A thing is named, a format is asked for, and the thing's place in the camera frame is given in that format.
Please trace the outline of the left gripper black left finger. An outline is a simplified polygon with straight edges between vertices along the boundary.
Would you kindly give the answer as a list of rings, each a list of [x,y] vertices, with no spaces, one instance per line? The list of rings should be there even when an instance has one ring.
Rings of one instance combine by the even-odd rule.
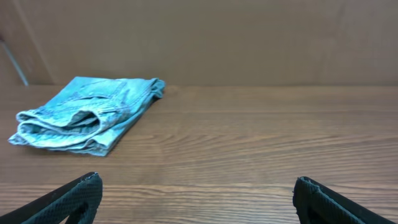
[[[8,224],[92,224],[103,196],[103,181],[89,172],[1,216]]]

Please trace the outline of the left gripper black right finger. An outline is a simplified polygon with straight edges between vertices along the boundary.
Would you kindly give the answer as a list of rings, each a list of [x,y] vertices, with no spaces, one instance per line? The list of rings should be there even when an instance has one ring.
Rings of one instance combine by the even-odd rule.
[[[293,205],[301,224],[394,224],[309,177],[299,177]]]

